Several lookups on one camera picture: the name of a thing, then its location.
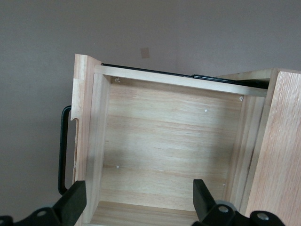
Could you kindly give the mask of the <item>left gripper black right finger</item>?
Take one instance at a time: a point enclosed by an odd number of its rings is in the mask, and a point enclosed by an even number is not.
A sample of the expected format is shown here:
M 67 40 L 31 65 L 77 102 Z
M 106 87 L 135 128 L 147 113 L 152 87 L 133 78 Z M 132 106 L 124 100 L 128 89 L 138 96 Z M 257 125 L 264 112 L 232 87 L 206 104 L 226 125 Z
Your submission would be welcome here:
M 198 216 L 194 226 L 282 226 L 282 220 L 271 212 L 253 211 L 250 217 L 240 214 L 227 201 L 214 200 L 202 179 L 193 180 L 193 204 Z

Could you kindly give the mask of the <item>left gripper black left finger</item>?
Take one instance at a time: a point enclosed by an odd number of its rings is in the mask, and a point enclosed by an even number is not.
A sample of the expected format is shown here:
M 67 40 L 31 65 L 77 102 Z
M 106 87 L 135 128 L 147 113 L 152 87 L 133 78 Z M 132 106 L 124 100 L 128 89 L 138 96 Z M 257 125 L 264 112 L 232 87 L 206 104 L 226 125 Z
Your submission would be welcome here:
M 76 181 L 52 207 L 44 207 L 14 222 L 11 216 L 1 216 L 2 226 L 74 226 L 87 204 L 86 183 Z

